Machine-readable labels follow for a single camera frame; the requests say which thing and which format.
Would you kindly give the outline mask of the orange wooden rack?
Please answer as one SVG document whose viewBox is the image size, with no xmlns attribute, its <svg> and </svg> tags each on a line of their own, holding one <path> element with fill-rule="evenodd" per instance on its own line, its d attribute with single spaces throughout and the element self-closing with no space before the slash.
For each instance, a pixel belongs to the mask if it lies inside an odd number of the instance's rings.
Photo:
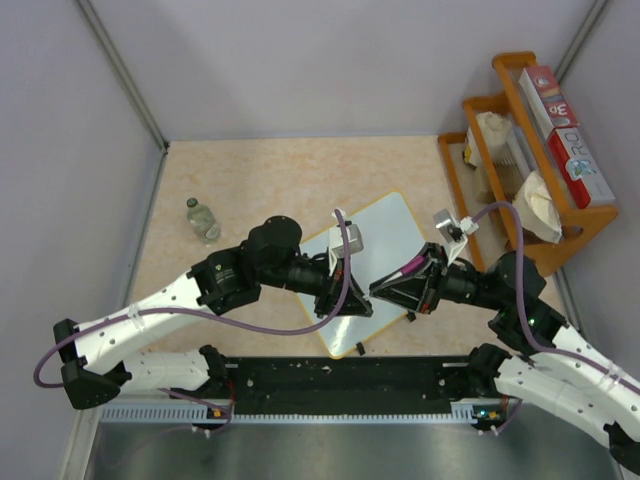
<svg viewBox="0 0 640 480">
<path fill-rule="evenodd" d="M 544 179 L 562 224 L 562 239 L 553 244 L 540 240 L 514 221 L 509 211 L 500 208 L 483 221 L 483 231 L 469 243 L 470 255 L 479 269 L 488 267 L 502 253 L 516 246 L 516 229 L 524 230 L 525 253 L 544 276 L 555 273 L 582 250 L 617 216 L 613 204 L 579 209 L 568 191 L 545 140 L 536 125 L 528 101 L 518 80 L 524 68 L 546 66 L 538 63 L 534 53 L 510 52 L 496 55 L 492 66 L 502 84 L 501 92 L 490 96 L 469 97 L 462 103 L 482 158 L 474 169 L 463 161 L 466 133 L 445 133 L 438 144 L 458 214 L 471 216 L 494 201 L 512 204 L 528 175 L 538 171 Z M 495 112 L 507 117 L 513 128 L 500 149 L 488 149 L 476 115 Z"/>
</svg>

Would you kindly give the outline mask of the red white box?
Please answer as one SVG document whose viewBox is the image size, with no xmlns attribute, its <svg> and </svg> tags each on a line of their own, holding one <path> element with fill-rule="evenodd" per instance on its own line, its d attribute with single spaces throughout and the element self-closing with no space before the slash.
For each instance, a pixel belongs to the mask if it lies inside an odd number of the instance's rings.
<svg viewBox="0 0 640 480">
<path fill-rule="evenodd" d="M 579 209 L 614 203 L 615 195 L 577 128 L 557 128 L 548 147 Z"/>
</svg>

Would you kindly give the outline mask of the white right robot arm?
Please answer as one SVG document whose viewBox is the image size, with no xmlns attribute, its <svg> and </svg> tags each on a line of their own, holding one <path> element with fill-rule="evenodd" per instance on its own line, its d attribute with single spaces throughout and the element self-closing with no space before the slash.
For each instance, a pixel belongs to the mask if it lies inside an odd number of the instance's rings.
<svg viewBox="0 0 640 480">
<path fill-rule="evenodd" d="M 470 357 L 466 380 L 476 394 L 495 390 L 570 423 L 639 471 L 639 382 L 592 346 L 540 299 L 546 285 L 535 264 L 514 252 L 487 271 L 448 260 L 427 243 L 406 266 L 373 282 L 373 298 L 429 314 L 441 301 L 495 311 L 489 328 L 509 353 L 484 345 Z"/>
</svg>

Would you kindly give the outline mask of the crumpled beige cloth front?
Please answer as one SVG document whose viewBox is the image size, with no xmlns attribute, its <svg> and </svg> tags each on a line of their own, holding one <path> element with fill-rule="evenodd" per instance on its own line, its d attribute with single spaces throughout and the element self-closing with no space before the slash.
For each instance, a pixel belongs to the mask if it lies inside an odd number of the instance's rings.
<svg viewBox="0 0 640 480">
<path fill-rule="evenodd" d="M 557 244 L 562 239 L 562 224 L 546 183 L 538 171 L 531 172 L 521 185 L 512 204 L 521 225 L 540 240 Z"/>
</svg>

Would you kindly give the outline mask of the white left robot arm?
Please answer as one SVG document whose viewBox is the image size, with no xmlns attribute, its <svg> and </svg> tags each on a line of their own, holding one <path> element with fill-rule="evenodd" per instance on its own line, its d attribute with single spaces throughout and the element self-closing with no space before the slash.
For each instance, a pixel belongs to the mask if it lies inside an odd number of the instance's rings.
<svg viewBox="0 0 640 480">
<path fill-rule="evenodd" d="M 253 228 L 240 245 L 210 254 L 160 291 L 102 320 L 66 319 L 54 328 L 62 361 L 62 387 L 77 410 L 103 405 L 121 393 L 172 389 L 220 394 L 228 383 L 223 356 L 205 345 L 182 353 L 146 353 L 144 347 L 195 323 L 213 320 L 267 335 L 285 330 L 247 324 L 228 313 L 257 302 L 264 287 L 307 295 L 318 323 L 293 330 L 316 331 L 336 317 L 369 317 L 371 303 L 357 285 L 351 257 L 363 250 L 358 226 L 339 216 L 326 249 L 300 249 L 302 229 L 273 216 Z"/>
</svg>

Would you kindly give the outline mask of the small yellow white box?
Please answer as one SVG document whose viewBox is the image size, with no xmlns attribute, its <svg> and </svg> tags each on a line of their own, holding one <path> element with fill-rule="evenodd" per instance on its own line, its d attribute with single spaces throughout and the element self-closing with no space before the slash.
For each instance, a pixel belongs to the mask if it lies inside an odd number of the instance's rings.
<svg viewBox="0 0 640 480">
<path fill-rule="evenodd" d="M 476 169 L 482 164 L 482 158 L 471 128 L 466 133 L 465 147 L 463 151 L 463 161 L 466 165 Z"/>
</svg>

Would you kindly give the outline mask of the clear plastic bottle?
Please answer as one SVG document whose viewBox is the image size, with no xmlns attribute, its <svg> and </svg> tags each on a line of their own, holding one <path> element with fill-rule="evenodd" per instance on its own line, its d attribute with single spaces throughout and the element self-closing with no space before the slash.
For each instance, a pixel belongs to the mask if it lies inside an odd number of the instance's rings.
<svg viewBox="0 0 640 480">
<path fill-rule="evenodd" d="M 211 209 L 195 197 L 186 201 L 187 220 L 196 236 L 203 242 L 213 242 L 220 235 L 220 226 Z"/>
</svg>

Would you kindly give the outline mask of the yellow-framed whiteboard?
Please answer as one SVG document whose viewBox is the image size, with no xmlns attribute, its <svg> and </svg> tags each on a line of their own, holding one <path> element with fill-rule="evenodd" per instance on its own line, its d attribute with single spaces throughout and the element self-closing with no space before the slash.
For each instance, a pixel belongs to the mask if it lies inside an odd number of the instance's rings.
<svg viewBox="0 0 640 480">
<path fill-rule="evenodd" d="M 351 273 L 363 291 L 381 277 L 409 263 L 425 243 L 404 197 L 393 191 L 348 216 L 358 226 L 364 249 L 351 256 Z M 318 330 L 328 354 L 340 359 L 406 314 L 381 300 L 371 301 L 373 315 L 339 316 Z"/>
</svg>

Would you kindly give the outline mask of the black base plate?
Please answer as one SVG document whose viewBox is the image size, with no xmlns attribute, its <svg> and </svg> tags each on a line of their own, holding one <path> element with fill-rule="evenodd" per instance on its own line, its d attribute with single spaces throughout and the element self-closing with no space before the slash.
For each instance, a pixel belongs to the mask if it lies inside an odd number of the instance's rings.
<svg viewBox="0 0 640 480">
<path fill-rule="evenodd" d="M 238 414 L 403 415 L 448 413 L 462 399 L 498 399 L 464 357 L 228 357 L 226 373 L 194 391 L 234 401 Z"/>
</svg>

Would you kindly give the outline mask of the purple-capped whiteboard marker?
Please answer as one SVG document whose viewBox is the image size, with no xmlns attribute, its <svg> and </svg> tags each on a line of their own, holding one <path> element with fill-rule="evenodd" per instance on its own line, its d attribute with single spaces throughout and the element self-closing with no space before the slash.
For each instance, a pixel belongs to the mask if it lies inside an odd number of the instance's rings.
<svg viewBox="0 0 640 480">
<path fill-rule="evenodd" d="M 425 260 L 426 258 L 424 256 L 416 256 L 401 268 L 371 283 L 369 285 L 369 296 L 374 298 L 378 295 L 379 291 L 394 286 L 401 281 L 408 280 L 413 273 L 424 265 Z"/>
</svg>

